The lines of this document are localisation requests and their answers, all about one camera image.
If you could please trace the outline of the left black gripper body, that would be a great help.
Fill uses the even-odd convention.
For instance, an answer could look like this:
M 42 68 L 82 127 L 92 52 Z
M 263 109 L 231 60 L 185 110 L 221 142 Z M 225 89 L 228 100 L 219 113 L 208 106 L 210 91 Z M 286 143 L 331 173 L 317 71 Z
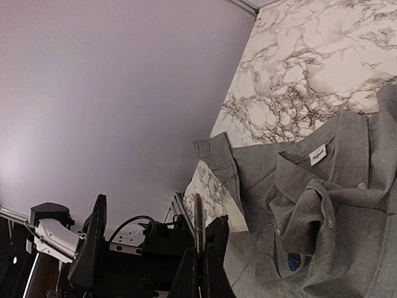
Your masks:
M 64 265 L 48 297 L 159 297 L 171 289 L 182 256 L 194 247 L 187 230 L 163 229 L 145 233 L 139 246 L 105 241 L 99 254 L 91 289 L 74 289 L 68 281 L 71 264 Z

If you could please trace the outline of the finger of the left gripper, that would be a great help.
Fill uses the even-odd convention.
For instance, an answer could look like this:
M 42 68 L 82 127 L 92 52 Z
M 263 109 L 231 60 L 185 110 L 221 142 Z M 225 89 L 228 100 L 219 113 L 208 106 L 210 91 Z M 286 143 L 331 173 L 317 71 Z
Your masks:
M 222 215 L 214 219 L 206 228 L 206 242 L 216 248 L 226 248 L 229 235 L 228 216 Z
M 68 281 L 74 289 L 91 289 L 100 251 L 102 250 L 104 232 L 107 224 L 107 197 L 99 194 L 92 214 L 86 225 L 86 237 L 80 239 L 76 250 L 76 258 L 71 264 Z

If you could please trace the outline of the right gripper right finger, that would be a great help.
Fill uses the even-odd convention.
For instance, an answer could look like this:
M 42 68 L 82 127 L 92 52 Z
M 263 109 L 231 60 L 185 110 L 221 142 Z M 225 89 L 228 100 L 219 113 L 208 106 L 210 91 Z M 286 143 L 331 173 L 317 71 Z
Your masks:
M 207 244 L 203 255 L 203 297 L 236 298 L 221 258 L 212 244 Z

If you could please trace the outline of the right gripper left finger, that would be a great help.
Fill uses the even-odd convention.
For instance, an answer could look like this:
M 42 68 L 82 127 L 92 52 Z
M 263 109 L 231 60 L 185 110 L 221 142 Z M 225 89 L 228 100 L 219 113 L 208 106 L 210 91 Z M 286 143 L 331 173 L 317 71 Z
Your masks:
M 197 298 L 199 296 L 197 251 L 187 248 L 174 278 L 169 298 Z

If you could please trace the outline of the grey button-up shirt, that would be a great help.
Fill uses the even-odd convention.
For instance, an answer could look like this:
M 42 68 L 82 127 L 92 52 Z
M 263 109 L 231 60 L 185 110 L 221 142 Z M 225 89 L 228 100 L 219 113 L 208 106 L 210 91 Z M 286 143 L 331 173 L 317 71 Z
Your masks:
M 396 296 L 396 85 L 373 116 L 342 111 L 299 142 L 199 140 L 256 241 L 256 278 L 277 296 Z M 301 267 L 288 267 L 288 253 Z

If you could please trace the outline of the orange portrait brooch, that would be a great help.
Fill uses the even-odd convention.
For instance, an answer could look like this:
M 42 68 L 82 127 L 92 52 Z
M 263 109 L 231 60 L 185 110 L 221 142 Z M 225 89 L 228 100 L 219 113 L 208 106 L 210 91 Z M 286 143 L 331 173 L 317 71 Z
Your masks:
M 205 251 L 205 219 L 203 212 L 202 197 L 200 194 L 195 194 L 195 247 L 199 256 L 202 256 Z

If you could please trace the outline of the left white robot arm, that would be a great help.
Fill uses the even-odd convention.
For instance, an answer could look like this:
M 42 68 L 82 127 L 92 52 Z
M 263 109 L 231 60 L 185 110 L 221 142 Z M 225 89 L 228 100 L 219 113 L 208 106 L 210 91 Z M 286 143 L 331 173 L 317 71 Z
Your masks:
M 195 197 L 195 220 L 179 214 L 169 223 L 147 215 L 134 221 L 143 242 L 128 246 L 105 237 L 107 198 L 97 197 L 83 229 L 74 233 L 69 209 L 55 203 L 32 207 L 25 223 L 27 250 L 63 263 L 57 297 L 233 297 L 223 261 L 228 217 L 205 224 L 203 200 Z

